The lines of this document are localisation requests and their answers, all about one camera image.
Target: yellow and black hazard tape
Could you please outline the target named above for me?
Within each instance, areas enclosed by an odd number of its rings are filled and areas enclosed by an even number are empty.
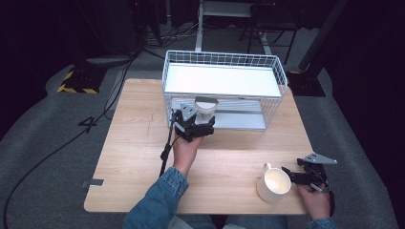
[[[98,94],[99,86],[103,79],[105,71],[96,72],[88,77],[82,77],[80,73],[75,72],[75,68],[71,68],[66,74],[63,82],[60,84],[57,91],[59,93],[85,93]]]

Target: denim sleeve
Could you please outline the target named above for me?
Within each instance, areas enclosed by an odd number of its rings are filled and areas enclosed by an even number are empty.
[[[308,224],[308,229],[337,229],[337,225],[331,218],[320,218],[311,221]]]
[[[185,177],[170,167],[128,213],[123,228],[167,228],[187,188]]]

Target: table top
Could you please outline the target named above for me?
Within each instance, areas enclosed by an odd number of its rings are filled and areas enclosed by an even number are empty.
[[[158,179],[160,154],[168,137],[160,80],[128,79],[105,140],[89,189],[89,212],[129,212]],[[276,203],[256,192],[265,162],[302,172],[296,158],[312,153],[291,91],[265,131],[216,129],[204,138],[187,180],[178,213],[305,214],[296,186]],[[167,167],[173,164],[170,153]]]

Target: wire basket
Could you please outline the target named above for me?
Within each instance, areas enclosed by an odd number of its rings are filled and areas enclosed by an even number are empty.
[[[287,78],[275,55],[168,51],[162,87],[167,121],[196,96],[214,97],[215,128],[265,130],[287,91]]]

